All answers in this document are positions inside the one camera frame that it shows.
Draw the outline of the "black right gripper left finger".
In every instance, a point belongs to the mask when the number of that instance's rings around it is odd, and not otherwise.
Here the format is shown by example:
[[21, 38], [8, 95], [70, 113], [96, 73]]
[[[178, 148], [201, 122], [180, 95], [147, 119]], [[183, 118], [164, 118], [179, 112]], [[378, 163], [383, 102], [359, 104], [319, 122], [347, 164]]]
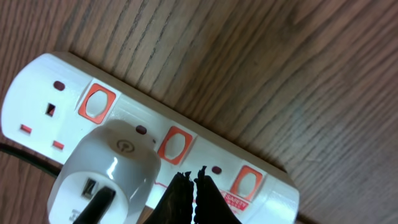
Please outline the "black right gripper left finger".
[[144, 224], [191, 224], [193, 188], [191, 172], [174, 175], [159, 203]]

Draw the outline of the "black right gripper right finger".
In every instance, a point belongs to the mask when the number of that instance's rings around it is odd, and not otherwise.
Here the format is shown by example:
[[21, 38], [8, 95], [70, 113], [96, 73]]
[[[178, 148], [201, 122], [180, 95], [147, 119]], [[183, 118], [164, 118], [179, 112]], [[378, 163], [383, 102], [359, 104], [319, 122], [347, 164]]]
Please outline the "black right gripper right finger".
[[194, 179], [197, 186], [194, 222], [197, 224], [241, 224], [236, 218], [213, 179], [205, 174], [206, 166]]

